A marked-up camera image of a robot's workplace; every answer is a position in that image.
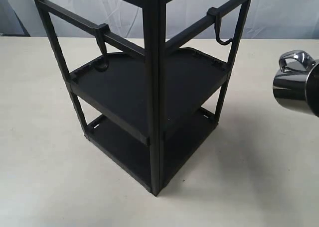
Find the stainless steel mug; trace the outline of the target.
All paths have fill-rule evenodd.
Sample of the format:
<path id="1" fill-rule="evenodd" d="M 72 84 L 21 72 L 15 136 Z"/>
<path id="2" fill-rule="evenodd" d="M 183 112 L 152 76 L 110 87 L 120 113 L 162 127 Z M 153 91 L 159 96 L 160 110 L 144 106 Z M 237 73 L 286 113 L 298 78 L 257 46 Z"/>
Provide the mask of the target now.
<path id="1" fill-rule="evenodd" d="M 282 107 L 319 115 L 319 61 L 303 50 L 292 50 L 279 58 L 273 80 L 273 95 Z"/>

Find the black shelf rack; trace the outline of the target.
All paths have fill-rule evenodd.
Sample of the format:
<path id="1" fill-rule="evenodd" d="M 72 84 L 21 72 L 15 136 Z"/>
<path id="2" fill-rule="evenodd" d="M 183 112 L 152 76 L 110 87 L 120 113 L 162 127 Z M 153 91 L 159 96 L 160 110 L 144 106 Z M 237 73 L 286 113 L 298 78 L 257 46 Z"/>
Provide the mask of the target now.
<path id="1" fill-rule="evenodd" d="M 85 137 L 157 196 L 218 126 L 251 0 L 229 0 L 166 40 L 173 0 L 122 0 L 142 9 L 144 45 L 105 33 L 102 53 L 69 71 L 51 15 L 95 35 L 98 26 L 49 1 L 34 0 Z"/>

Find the black hook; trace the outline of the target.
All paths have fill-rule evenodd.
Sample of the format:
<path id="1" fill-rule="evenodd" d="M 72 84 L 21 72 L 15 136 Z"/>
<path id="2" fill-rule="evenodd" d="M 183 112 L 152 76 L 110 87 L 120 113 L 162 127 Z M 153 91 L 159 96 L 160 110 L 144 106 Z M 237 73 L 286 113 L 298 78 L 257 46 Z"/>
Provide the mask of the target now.
<path id="1" fill-rule="evenodd" d="M 211 7 L 208 11 L 207 11 L 207 15 L 212 16 L 215 20 L 214 22 L 214 30 L 215 30 L 215 39 L 216 41 L 223 46 L 227 46 L 229 45 L 231 42 L 233 42 L 233 39 L 230 38 L 226 41 L 222 41 L 220 38 L 220 29 L 221 29 L 221 20 L 222 20 L 222 16 L 221 16 L 221 12 L 218 8 L 215 7 Z"/>
<path id="2" fill-rule="evenodd" d="M 102 53 L 103 57 L 103 64 L 101 66 L 93 65 L 93 67 L 98 72 L 105 72 L 109 68 L 109 59 L 107 54 L 107 47 L 104 40 L 105 33 L 109 32 L 109 26 L 105 23 L 102 23 L 94 28 L 95 31 L 95 39 L 97 42 L 97 45 Z"/>

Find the white backdrop curtain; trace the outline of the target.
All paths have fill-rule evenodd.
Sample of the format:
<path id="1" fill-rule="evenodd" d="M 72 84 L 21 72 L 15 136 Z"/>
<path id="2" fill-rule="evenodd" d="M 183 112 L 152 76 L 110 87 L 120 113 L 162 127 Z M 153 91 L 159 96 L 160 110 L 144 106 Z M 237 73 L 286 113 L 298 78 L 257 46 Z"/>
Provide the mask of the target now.
<path id="1" fill-rule="evenodd" d="M 50 0 L 96 24 L 106 23 L 124 38 L 143 37 L 142 10 L 122 0 Z M 228 0 L 173 0 L 166 7 L 166 36 L 172 38 Z M 5 34 L 45 36 L 33 0 L 0 0 L 0 30 Z M 252 0 L 243 37 L 317 39 L 319 0 Z"/>

